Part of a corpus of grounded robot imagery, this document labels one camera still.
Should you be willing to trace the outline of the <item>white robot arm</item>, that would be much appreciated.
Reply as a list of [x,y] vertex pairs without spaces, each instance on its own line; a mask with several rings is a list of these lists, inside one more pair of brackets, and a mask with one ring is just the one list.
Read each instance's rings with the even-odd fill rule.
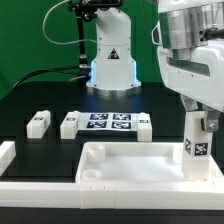
[[[187,111],[204,106],[206,132],[218,130],[224,113],[224,0],[157,0],[152,30],[160,74],[166,87],[181,94]],[[139,84],[130,55],[130,19],[114,3],[97,7],[97,56],[89,85],[101,91]]]

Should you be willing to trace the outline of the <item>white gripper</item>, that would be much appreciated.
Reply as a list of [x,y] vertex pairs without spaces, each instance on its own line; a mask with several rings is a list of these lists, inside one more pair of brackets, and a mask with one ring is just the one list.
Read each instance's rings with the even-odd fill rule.
[[168,49],[158,47],[157,54],[165,86],[182,94],[180,98],[186,112],[197,111],[198,102],[209,106],[204,109],[203,127],[208,133],[216,132],[220,112],[224,112],[224,47],[196,48],[189,61],[190,68],[193,63],[198,64],[195,71],[172,66]]

